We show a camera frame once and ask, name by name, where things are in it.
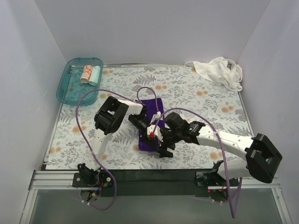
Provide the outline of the white towel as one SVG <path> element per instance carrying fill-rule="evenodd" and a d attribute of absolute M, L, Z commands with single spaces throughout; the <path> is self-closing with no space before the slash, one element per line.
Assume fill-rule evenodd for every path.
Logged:
<path fill-rule="evenodd" d="M 193 61 L 185 63 L 184 66 L 194 68 L 200 77 L 216 85 L 223 85 L 229 91 L 243 90 L 242 68 L 234 60 L 220 56 L 208 63 Z"/>

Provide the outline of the teal plastic tray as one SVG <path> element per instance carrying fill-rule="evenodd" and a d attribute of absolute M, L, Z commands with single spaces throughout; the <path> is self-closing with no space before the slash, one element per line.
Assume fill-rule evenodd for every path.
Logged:
<path fill-rule="evenodd" d="M 85 65 L 100 66 L 99 81 L 96 86 L 89 83 L 81 84 L 80 77 Z M 60 79 L 56 97 L 66 105 L 77 105 L 79 100 L 89 91 L 98 89 L 100 86 L 101 76 L 103 72 L 103 62 L 99 58 L 74 58 L 71 59 L 65 66 Z"/>

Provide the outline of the mint rolled towel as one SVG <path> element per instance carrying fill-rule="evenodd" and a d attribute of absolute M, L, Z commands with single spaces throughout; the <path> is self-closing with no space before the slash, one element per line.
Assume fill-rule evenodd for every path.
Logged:
<path fill-rule="evenodd" d="M 94 66 L 88 83 L 92 86 L 96 86 L 99 81 L 99 76 L 100 76 L 100 66 Z"/>

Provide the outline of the purple towel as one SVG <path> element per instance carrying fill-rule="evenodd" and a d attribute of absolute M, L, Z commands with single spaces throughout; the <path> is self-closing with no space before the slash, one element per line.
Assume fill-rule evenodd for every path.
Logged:
<path fill-rule="evenodd" d="M 157 114 L 159 111 L 161 114 L 164 113 L 164 107 L 163 102 L 161 98 L 157 98 L 157 106 L 156 107 L 156 100 L 155 99 L 147 99 L 147 100 L 141 100 L 143 104 L 147 106 L 147 112 L 146 112 L 146 120 L 148 122 L 151 122 L 152 117 Z M 156 149 L 152 149 L 150 146 L 148 146 L 142 139 L 141 139 L 141 132 L 139 131 L 139 138 L 138 138 L 138 148 L 140 151 L 145 152 L 156 152 Z"/>

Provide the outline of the orange patterned rolled towel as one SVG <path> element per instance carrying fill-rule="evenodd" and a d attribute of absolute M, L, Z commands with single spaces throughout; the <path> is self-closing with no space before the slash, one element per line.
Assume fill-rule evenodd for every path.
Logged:
<path fill-rule="evenodd" d="M 92 65 L 85 65 L 84 66 L 82 75 L 80 77 L 81 84 L 87 84 L 87 83 L 89 83 L 89 79 L 91 77 L 92 70 L 93 70 L 93 66 Z"/>

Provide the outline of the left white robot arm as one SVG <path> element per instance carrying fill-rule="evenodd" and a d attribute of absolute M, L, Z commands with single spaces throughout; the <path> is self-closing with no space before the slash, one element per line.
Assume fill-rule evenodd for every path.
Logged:
<path fill-rule="evenodd" d="M 95 138 L 90 144 L 91 154 L 85 162 L 78 165 L 79 173 L 83 181 L 90 187 L 99 183 L 100 175 L 97 172 L 102 166 L 98 163 L 103 155 L 108 142 L 121 126 L 125 117 L 130 120 L 145 118 L 147 106 L 127 100 L 118 100 L 112 96 L 108 97 L 101 108 L 96 112 Z"/>

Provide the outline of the floral table mat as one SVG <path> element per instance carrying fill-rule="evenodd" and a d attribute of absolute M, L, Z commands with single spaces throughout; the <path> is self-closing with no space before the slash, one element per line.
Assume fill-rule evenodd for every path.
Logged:
<path fill-rule="evenodd" d="M 218 131 L 252 135 L 239 94 L 201 78 L 191 67 L 105 68 L 100 88 L 93 105 L 79 109 L 62 106 L 45 160 L 47 170 L 76 170 L 88 158 L 88 143 L 95 136 L 94 115 L 109 96 L 159 97 L 165 109 L 172 109 L 188 122 L 202 116 Z M 211 168 L 222 158 L 219 149 L 185 142 L 176 144 L 173 158 L 140 151 L 137 129 L 124 120 L 100 162 L 107 169 L 192 169 Z"/>

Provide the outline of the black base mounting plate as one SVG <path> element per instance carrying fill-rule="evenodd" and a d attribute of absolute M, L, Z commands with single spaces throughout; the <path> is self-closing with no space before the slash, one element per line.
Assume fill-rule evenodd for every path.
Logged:
<path fill-rule="evenodd" d="M 80 173 L 73 176 L 72 187 L 87 194 L 100 189 L 101 197 L 117 196 L 196 196 L 216 201 L 228 199 L 224 180 L 209 177 L 210 169 L 127 169 L 112 170 L 117 188 L 109 174 L 101 171 L 88 183 Z"/>

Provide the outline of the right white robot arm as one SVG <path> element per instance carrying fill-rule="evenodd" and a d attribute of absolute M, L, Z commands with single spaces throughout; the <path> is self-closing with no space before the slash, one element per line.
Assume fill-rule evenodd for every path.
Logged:
<path fill-rule="evenodd" d="M 193 121 L 188 123 L 172 112 L 164 119 L 167 127 L 157 131 L 158 139 L 166 147 L 179 141 L 224 149 L 238 156 L 237 160 L 216 163 L 212 182 L 222 185 L 228 178 L 253 177 L 263 183 L 272 183 L 282 160 L 281 153 L 264 134 L 255 137 L 214 131 L 209 125 Z"/>

